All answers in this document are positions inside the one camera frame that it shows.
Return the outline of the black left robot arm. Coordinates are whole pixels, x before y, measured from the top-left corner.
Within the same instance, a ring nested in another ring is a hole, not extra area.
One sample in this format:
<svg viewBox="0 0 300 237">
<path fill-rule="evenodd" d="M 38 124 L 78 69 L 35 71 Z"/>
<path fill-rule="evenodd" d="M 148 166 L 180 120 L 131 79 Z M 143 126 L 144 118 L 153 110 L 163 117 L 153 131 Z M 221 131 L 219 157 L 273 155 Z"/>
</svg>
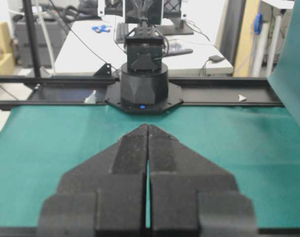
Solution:
<svg viewBox="0 0 300 237">
<path fill-rule="evenodd" d="M 162 62 L 165 38 L 142 17 L 124 40 L 127 61 L 118 82 L 108 86 L 105 102 L 127 113 L 157 114 L 183 103 L 182 89 L 169 81 Z"/>
</svg>

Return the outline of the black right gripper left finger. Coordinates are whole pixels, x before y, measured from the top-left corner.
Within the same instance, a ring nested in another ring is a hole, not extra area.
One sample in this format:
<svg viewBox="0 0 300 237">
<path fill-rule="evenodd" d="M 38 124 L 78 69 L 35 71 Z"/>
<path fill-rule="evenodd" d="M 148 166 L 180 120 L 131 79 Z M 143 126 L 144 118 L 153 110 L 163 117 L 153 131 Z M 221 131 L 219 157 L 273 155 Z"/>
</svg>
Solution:
<svg viewBox="0 0 300 237">
<path fill-rule="evenodd" d="M 40 237 L 140 237 L 145 229 L 148 126 L 65 172 L 43 203 Z"/>
</svg>

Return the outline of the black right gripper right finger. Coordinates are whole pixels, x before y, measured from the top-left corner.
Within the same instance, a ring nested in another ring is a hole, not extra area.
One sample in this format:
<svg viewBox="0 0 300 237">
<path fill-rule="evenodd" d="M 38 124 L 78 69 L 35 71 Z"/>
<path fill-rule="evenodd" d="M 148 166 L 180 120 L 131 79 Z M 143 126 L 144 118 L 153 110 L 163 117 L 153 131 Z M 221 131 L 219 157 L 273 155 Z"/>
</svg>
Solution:
<svg viewBox="0 0 300 237">
<path fill-rule="evenodd" d="M 151 228 L 155 237 L 255 237 L 252 201 L 233 174 L 149 126 Z"/>
</svg>

